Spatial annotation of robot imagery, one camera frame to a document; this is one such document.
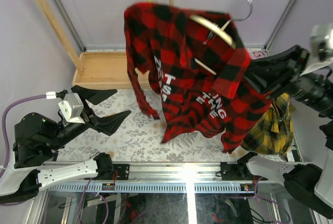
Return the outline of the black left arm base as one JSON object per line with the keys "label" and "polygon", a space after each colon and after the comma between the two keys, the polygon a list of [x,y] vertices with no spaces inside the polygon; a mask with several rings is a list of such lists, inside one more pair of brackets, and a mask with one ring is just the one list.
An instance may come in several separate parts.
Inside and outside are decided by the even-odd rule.
{"label": "black left arm base", "polygon": [[129,164],[114,164],[113,171],[102,176],[102,180],[126,181],[129,179],[130,165]]}

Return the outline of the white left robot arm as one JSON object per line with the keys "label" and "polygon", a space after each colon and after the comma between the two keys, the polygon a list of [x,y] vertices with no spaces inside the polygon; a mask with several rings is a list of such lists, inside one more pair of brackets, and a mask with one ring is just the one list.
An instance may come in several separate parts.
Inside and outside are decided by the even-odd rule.
{"label": "white left robot arm", "polygon": [[[1,205],[20,204],[71,180],[115,180],[119,173],[106,153],[98,153],[87,161],[58,169],[43,169],[42,165],[55,158],[60,149],[88,129],[113,135],[131,111],[99,117],[89,104],[98,105],[116,93],[116,89],[94,90],[75,85],[70,91],[47,92],[10,104],[2,115],[6,158],[1,167]],[[60,121],[36,112],[27,114],[14,126],[15,142],[10,146],[6,129],[9,111],[21,103],[57,98],[61,100],[58,103]]]}

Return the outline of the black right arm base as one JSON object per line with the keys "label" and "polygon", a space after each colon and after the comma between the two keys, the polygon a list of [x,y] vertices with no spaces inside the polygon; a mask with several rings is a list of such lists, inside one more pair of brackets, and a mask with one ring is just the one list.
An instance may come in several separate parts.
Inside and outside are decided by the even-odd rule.
{"label": "black right arm base", "polygon": [[256,157],[257,153],[250,152],[245,156],[239,158],[235,162],[221,162],[220,163],[220,171],[222,180],[226,181],[243,181],[248,180],[252,181],[254,179],[254,175],[250,173],[247,168],[247,162],[249,159]]}

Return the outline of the red black plaid shirt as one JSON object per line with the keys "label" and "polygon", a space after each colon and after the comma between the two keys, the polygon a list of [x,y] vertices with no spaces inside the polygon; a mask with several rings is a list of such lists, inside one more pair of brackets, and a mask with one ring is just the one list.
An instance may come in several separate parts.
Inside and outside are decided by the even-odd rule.
{"label": "red black plaid shirt", "polygon": [[[161,96],[167,143],[183,133],[199,131],[204,137],[220,135],[231,153],[259,121],[271,100],[245,79],[248,54],[238,54],[215,36],[203,51],[210,32],[190,20],[202,16],[222,26],[229,14],[191,10],[156,3],[136,3],[124,12],[127,74],[141,111],[154,119],[158,112],[147,102],[138,73],[147,73],[153,91]],[[242,51],[244,45],[233,22],[225,30]]]}

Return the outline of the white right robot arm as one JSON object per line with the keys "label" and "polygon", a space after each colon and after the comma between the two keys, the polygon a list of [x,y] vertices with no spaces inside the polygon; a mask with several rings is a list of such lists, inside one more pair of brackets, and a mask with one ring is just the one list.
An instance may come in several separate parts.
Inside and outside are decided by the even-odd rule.
{"label": "white right robot arm", "polygon": [[267,98],[289,94],[298,102],[296,142],[303,163],[278,163],[251,155],[237,166],[242,179],[260,176],[282,185],[297,201],[332,218],[332,81],[316,70],[332,63],[332,47],[299,46],[254,60],[244,77]]}

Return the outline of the yellow black plaid shirt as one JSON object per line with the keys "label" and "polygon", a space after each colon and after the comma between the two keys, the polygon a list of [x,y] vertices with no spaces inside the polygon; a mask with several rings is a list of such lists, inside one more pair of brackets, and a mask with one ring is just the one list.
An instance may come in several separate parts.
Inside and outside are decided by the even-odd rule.
{"label": "yellow black plaid shirt", "polygon": [[290,96],[274,99],[260,120],[244,137],[241,147],[265,155],[286,157],[293,142]]}

